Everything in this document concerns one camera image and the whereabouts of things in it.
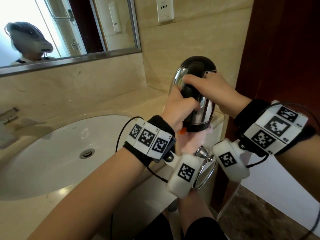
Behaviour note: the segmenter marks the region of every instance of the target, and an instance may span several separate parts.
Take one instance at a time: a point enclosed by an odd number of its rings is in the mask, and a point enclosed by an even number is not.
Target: sink drain
[[[80,158],[81,159],[87,159],[91,157],[94,154],[94,149],[86,149],[82,153],[80,153]]]

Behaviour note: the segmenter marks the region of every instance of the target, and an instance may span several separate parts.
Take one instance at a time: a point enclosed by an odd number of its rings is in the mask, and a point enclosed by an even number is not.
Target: black shorts
[[[164,214],[160,214],[145,229],[143,229],[134,240],[174,240],[170,224]],[[186,231],[181,240],[214,239],[228,240],[219,224],[209,217],[194,221]]]

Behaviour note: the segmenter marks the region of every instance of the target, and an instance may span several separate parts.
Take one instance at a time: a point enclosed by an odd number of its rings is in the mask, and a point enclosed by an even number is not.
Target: mirror
[[[140,52],[133,0],[0,1],[0,76]]]

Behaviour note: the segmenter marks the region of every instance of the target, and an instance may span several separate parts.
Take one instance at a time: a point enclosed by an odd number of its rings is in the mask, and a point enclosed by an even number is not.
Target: black kettle lid
[[[188,68],[192,62],[199,61],[204,64],[204,68],[206,71],[214,71],[216,70],[215,64],[207,57],[204,56],[191,56],[182,62],[181,66]]]

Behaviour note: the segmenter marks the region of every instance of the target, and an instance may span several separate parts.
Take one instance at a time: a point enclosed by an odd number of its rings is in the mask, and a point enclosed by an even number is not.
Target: electric kettle
[[[184,98],[193,97],[200,103],[200,109],[198,111],[194,110],[183,121],[183,127],[185,127],[188,132],[199,132],[209,127],[215,104],[202,96],[193,86],[185,84],[182,77],[186,74],[192,74],[205,79],[204,75],[210,72],[217,72],[217,69],[209,58],[192,56],[182,62],[171,83],[170,92],[172,86],[177,85],[181,87],[181,94]]]

